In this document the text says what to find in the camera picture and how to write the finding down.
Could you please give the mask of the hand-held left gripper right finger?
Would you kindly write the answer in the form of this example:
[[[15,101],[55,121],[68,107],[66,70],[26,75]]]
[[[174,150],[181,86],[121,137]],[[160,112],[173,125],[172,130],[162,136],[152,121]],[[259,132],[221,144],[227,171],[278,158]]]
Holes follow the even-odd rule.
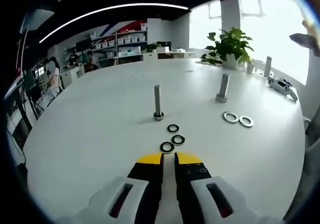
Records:
[[[211,176],[204,163],[191,154],[174,155],[176,196],[183,223],[282,223],[259,215],[244,195],[219,176]]]

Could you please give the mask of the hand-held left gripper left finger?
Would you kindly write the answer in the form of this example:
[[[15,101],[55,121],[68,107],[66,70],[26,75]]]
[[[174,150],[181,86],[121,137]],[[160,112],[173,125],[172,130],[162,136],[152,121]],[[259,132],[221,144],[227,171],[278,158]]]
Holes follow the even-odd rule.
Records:
[[[164,154],[140,157],[126,176],[96,192],[86,208],[57,223],[154,223],[162,196]]]

